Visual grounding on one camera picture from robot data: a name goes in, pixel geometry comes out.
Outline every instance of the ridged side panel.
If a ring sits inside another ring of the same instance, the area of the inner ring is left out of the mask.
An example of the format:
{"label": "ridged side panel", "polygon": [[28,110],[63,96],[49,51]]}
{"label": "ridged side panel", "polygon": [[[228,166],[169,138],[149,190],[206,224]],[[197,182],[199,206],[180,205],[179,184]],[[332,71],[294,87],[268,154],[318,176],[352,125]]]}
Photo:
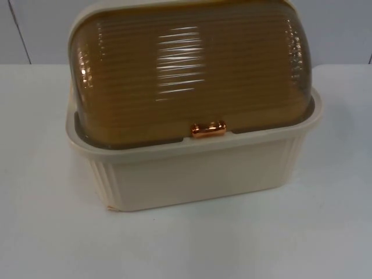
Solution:
{"label": "ridged side panel", "polygon": [[125,204],[112,164],[90,161],[90,165],[96,178],[97,194],[102,203],[110,209],[122,208]]}

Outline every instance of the copper handle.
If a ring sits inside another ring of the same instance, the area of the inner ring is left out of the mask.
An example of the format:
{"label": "copper handle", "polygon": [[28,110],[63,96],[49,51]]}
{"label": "copper handle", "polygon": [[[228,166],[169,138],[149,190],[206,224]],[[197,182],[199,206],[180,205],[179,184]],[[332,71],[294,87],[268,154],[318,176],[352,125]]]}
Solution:
{"label": "copper handle", "polygon": [[224,135],[226,123],[224,121],[211,122],[209,124],[194,124],[191,126],[191,134],[194,138]]}

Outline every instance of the transparent brown lid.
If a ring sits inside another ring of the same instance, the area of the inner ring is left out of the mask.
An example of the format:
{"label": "transparent brown lid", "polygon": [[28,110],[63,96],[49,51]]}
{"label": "transparent brown lid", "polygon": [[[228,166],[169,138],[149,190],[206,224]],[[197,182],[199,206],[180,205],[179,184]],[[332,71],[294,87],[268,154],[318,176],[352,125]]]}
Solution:
{"label": "transparent brown lid", "polygon": [[69,55],[78,132],[105,148],[174,142],[211,123],[290,126],[312,109],[309,47],[281,0],[98,12],[75,28]]}

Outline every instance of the amber lid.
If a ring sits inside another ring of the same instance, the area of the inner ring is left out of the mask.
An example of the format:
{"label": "amber lid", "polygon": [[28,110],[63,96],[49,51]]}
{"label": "amber lid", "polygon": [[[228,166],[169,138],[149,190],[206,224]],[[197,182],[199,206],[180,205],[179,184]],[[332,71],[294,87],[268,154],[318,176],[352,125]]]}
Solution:
{"label": "amber lid", "polygon": [[306,36],[281,0],[100,10],[69,56],[79,133],[105,148],[290,126],[312,109]]}

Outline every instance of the cream plastic container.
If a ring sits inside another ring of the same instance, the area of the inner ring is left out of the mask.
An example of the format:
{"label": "cream plastic container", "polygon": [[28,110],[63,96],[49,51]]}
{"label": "cream plastic container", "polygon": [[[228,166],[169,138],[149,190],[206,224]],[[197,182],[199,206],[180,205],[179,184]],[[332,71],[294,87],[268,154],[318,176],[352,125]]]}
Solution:
{"label": "cream plastic container", "polygon": [[305,135],[321,119],[321,98],[315,90],[312,97],[312,115],[294,126],[118,151],[96,148],[78,136],[71,92],[66,131],[72,148],[89,161],[102,203],[135,211],[284,185]]}
{"label": "cream plastic container", "polygon": [[[294,8],[168,2],[105,1],[71,30],[66,131],[101,201],[134,211],[285,184],[323,111]],[[193,138],[205,127],[225,134]]]}

